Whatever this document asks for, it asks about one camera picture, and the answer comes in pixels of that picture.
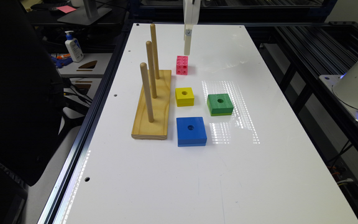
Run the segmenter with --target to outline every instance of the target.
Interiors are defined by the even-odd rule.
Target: green square block
[[[231,115],[234,109],[227,93],[208,95],[207,105],[211,116]]]

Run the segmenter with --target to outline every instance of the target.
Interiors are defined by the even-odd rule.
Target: table surface
[[[168,139],[131,138],[151,39],[134,24],[64,222],[358,223],[244,26],[194,26],[187,76],[175,75],[183,25],[156,26],[160,69],[173,73]],[[180,87],[194,106],[176,107]],[[231,116],[209,115],[215,93],[229,94]],[[177,146],[176,118],[190,116],[204,118],[206,146]]]
[[[98,19],[92,26],[118,26],[124,22],[126,10],[121,7],[127,7],[127,1],[119,1],[113,3],[119,7],[104,5],[102,7],[111,8],[111,12]],[[42,11],[30,11],[26,14],[29,22],[33,26],[80,26],[73,24],[66,24],[63,22],[58,22],[57,19],[64,16],[64,14],[53,15],[49,10]]]

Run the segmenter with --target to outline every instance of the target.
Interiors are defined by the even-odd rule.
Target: metal frame
[[[358,150],[358,124],[318,78],[319,75],[328,73],[336,75],[344,74],[358,58],[349,54],[347,49],[338,45],[333,39],[329,39],[324,31],[319,32],[321,36],[314,34],[313,38],[311,37],[309,40],[302,38],[309,35],[302,33],[302,30],[307,29],[313,33],[313,28],[276,27],[277,32],[273,34],[281,50],[291,63],[294,64],[297,72],[306,83],[306,86],[292,106],[293,110],[296,114],[299,113],[311,94],[314,94]],[[316,45],[316,38],[324,40],[325,46]],[[323,52],[322,54],[324,47],[332,48],[336,55],[332,55],[329,52]],[[282,85],[291,80],[291,74],[292,71],[287,72]]]
[[[201,7],[200,21],[204,22],[324,22],[337,0],[324,0],[321,6],[268,5]],[[183,6],[143,6],[140,0],[130,0],[133,19],[152,19],[158,22],[183,22]]]

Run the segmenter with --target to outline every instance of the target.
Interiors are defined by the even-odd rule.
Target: pump bottle
[[[78,43],[78,40],[76,38],[73,38],[71,36],[71,33],[74,32],[72,30],[65,31],[66,32],[66,47],[68,50],[68,53],[71,55],[71,59],[73,59],[73,62],[80,62],[84,58],[84,54],[82,53],[80,44]]]

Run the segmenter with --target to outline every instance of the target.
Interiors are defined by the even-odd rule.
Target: wooden peg board
[[[147,118],[144,90],[140,93],[137,105],[132,138],[164,140],[168,133],[169,100],[171,93],[171,70],[160,70],[160,79],[155,80],[157,98],[152,98],[154,122]]]

